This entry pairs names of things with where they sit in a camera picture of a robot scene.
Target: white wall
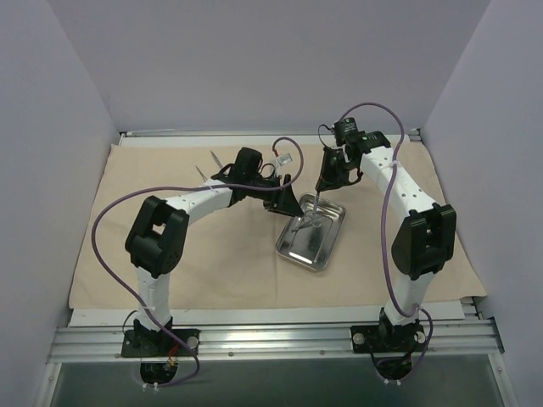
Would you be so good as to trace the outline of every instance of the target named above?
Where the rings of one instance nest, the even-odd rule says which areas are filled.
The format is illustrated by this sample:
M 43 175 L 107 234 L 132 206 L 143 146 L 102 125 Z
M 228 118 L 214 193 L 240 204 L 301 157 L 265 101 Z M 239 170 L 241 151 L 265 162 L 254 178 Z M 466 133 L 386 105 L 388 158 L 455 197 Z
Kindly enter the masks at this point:
M 120 130 L 308 130 L 422 126 L 489 0 L 49 2 Z
M 525 406 L 543 400 L 541 21 L 539 0 L 493 0 L 423 129 Z
M 116 129 L 45 0 L 0 3 L 0 403 L 30 405 Z

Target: purple cable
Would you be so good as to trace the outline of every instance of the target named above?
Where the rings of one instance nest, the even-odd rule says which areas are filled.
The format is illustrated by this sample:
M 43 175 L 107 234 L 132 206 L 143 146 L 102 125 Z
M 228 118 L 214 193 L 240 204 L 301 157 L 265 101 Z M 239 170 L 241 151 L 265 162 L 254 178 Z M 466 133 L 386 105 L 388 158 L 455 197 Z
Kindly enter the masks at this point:
M 266 187 L 251 187 L 251 186 L 239 185 L 239 184 L 223 184 L 223 185 L 217 185 L 217 186 L 192 187 L 192 188 L 191 187 L 151 187 L 151 188 L 145 188 L 145 189 L 141 189 L 139 191 L 128 193 L 124 197 L 120 197 L 120 198 L 116 199 L 114 202 L 110 203 L 108 206 L 106 206 L 104 209 L 102 209 L 102 211 L 96 217 L 96 220 L 94 221 L 94 223 L 92 223 L 91 245 L 92 245 L 92 251 L 94 252 L 94 255 L 96 256 L 98 262 L 108 272 L 108 274 L 111 277 L 113 277 L 113 279 L 116 282 L 121 284 L 121 286 L 123 286 L 123 288 L 125 288 L 125 290 L 127 290 L 142 305 L 142 308 L 145 311 L 145 314 L 147 314 L 148 318 L 161 331 L 163 331 L 166 335 L 171 337 L 175 342 L 179 343 L 184 349 L 186 349 L 190 353 L 190 355 L 194 358 L 194 362 L 196 362 L 196 368 L 189 375 L 186 375 L 184 377 L 181 377 L 181 378 L 179 378 L 177 380 L 174 380 L 174 381 L 171 381 L 171 382 L 168 382 L 168 383 L 160 384 L 158 387 L 175 386 L 175 385 L 181 384 L 181 383 L 183 383 L 183 382 L 185 382 L 185 381 L 187 381 L 189 379 L 192 379 L 193 377 L 195 377 L 198 374 L 198 372 L 200 370 L 200 361 L 198 359 L 198 356 L 194 353 L 194 351 L 192 349 L 189 348 L 189 346 L 186 343 L 184 343 L 179 337 L 177 337 L 177 335 L 175 335 L 174 333 L 172 333 L 168 329 L 166 329 L 165 326 L 160 324 L 160 322 L 158 322 L 157 319 L 154 318 L 153 314 L 151 314 L 151 311 L 148 310 L 148 306 L 147 306 L 147 304 L 145 304 L 145 301 L 143 300 L 143 298 L 140 297 L 140 295 L 138 293 L 136 293 L 136 291 L 134 291 L 124 280 L 122 280 L 119 276 L 117 276 L 117 274 L 115 274 L 115 272 L 111 269 L 111 267 L 109 267 L 108 264 L 105 262 L 104 258 L 102 257 L 102 254 L 100 254 L 100 252 L 98 250 L 98 245 L 97 245 L 97 242 L 96 242 L 98 224 L 103 219 L 103 217 L 112 208 L 114 208 L 118 204 L 120 204 L 122 202 L 125 202 L 127 199 L 134 198 L 134 197 L 136 197 L 138 195 L 143 195 L 145 193 L 150 193 L 150 192 L 156 192 L 156 191 L 198 192 L 198 191 L 206 191 L 206 190 L 209 190 L 210 188 L 211 189 L 240 188 L 240 189 L 248 189 L 250 191 L 268 191 L 268 192 L 270 192 L 270 191 L 280 191 L 280 190 L 282 190 L 282 189 L 284 189 L 286 187 L 290 187 L 299 178 L 299 176 L 302 173 L 302 170 L 304 169 L 304 154 L 302 153 L 302 149 L 299 146 L 299 144 L 290 137 L 279 137 L 275 142 L 273 142 L 273 144 L 271 145 L 271 149 L 273 151 L 276 151 L 275 147 L 276 147 L 277 143 L 282 141 L 282 140 L 286 140 L 288 142 L 291 142 L 296 147 L 296 149 L 298 150 L 298 153 L 299 153 L 299 168 L 298 168 L 298 172 L 296 173 L 296 175 L 289 182 L 285 182 L 283 185 L 281 185 L 279 187 L 266 188 Z
M 410 377 L 420 366 L 421 362 L 424 359 L 424 355 L 428 351 L 428 345 L 430 344 L 430 339 L 432 339 L 432 335 L 434 333 L 434 323 L 432 321 L 432 317 L 427 312 L 427 310 L 420 307 L 420 304 L 415 304 L 410 314 L 406 313 L 400 307 L 400 304 L 398 303 L 398 300 L 396 299 L 396 296 L 394 294 L 394 288 L 392 286 L 392 278 L 390 277 L 389 256 L 387 253 L 387 208 L 389 207 L 389 200 L 390 200 L 390 194 L 392 193 L 392 186 L 394 185 L 396 176 L 398 174 L 398 167 L 396 164 L 396 160 L 398 159 L 398 152 L 400 151 L 400 147 L 403 144 L 404 139 L 406 138 L 406 131 L 404 129 L 404 125 L 401 123 L 400 117 L 398 117 L 396 113 L 394 113 L 391 109 L 387 108 L 383 104 L 375 103 L 375 102 L 358 103 L 352 108 L 350 108 L 349 110 L 347 110 L 341 116 L 339 120 L 343 120 L 345 117 L 347 117 L 347 114 L 349 114 L 353 110 L 358 109 L 362 106 L 376 106 L 378 108 L 381 108 L 387 111 L 394 118 L 394 120 L 396 120 L 396 123 L 398 123 L 398 126 L 400 128 L 400 141 L 398 142 L 398 144 L 396 144 L 396 147 L 394 148 L 394 152 L 392 153 L 392 176 L 390 177 L 390 182 L 384 193 L 383 207 L 381 209 L 381 256 L 383 258 L 384 280 L 387 283 L 387 291 L 389 292 L 390 300 L 392 301 L 394 308 L 396 308 L 396 311 L 398 311 L 398 314 L 400 314 L 401 316 L 405 318 L 411 318 L 412 316 L 415 315 L 415 313 L 418 310 L 420 310 L 427 316 L 428 323 L 430 325 L 428 336 L 426 337 L 426 341 L 424 341 L 423 351 L 421 352 L 421 355 L 418 358 L 417 363 L 413 366 L 413 369 L 401 379 L 402 381 L 404 381 L 405 379 Z

